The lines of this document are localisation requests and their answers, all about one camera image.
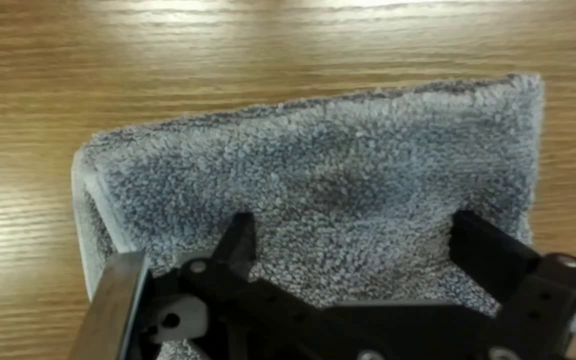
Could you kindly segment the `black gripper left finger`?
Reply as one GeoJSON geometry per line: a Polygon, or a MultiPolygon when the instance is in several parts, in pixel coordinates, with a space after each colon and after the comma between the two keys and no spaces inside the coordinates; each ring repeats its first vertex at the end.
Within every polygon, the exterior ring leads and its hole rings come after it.
{"type": "Polygon", "coordinates": [[[212,260],[231,268],[236,275],[248,277],[256,262],[256,219],[251,211],[232,215],[225,235],[221,237],[212,260]]]}

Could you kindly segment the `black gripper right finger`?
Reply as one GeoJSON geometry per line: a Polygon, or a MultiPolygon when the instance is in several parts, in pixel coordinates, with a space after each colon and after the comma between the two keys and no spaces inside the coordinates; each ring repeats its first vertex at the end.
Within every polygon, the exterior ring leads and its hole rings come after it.
{"type": "Polygon", "coordinates": [[[501,304],[534,304],[524,281],[542,256],[470,210],[453,215],[450,260],[501,304]]]}

